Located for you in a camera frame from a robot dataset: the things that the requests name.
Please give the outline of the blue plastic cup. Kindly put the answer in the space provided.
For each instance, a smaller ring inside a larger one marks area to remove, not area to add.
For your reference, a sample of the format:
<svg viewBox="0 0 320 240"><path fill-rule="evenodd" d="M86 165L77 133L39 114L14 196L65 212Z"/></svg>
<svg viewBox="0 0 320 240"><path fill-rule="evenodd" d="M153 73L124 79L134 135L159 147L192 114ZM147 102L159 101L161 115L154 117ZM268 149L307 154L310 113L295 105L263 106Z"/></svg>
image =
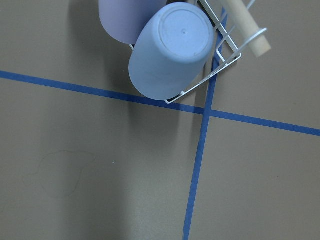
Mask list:
<svg viewBox="0 0 320 240"><path fill-rule="evenodd" d="M199 7L168 4L138 37L128 64L130 80L149 99L172 99L202 71L213 43L213 25Z"/></svg>

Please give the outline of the purple plastic cup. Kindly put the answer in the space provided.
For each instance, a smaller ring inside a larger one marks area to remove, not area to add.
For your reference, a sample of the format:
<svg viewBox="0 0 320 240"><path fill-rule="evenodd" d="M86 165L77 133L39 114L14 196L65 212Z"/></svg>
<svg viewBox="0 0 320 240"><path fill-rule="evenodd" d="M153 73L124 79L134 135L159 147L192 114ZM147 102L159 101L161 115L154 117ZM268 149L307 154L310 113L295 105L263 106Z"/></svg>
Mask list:
<svg viewBox="0 0 320 240"><path fill-rule="evenodd" d="M112 38L134 45L148 21L166 5L166 0L100 0L98 13Z"/></svg>

